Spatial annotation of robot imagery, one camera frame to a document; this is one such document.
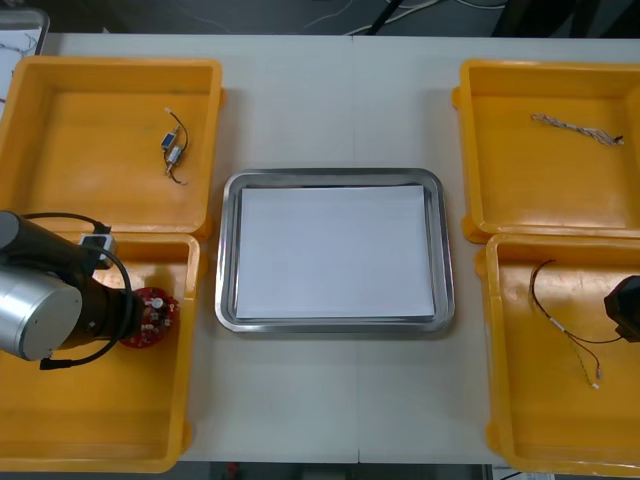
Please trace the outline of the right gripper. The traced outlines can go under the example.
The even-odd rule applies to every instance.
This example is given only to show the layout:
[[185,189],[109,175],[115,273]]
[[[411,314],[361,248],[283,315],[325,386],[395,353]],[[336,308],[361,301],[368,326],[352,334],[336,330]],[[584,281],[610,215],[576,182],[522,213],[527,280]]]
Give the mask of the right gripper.
[[607,316],[616,324],[616,332],[629,343],[640,341],[640,276],[623,279],[605,298]]

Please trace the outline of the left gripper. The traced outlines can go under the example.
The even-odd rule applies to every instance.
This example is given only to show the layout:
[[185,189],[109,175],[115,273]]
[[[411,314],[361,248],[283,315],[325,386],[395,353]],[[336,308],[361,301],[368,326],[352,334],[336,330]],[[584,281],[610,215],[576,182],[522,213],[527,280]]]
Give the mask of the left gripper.
[[93,338],[96,340],[110,340],[115,337],[122,325],[124,332],[119,336],[120,340],[129,339],[137,335],[143,320],[145,310],[144,301],[133,293],[133,310],[130,315],[125,314],[129,299],[125,289],[114,289],[102,286],[99,290],[100,307],[98,315],[94,318],[96,327]]

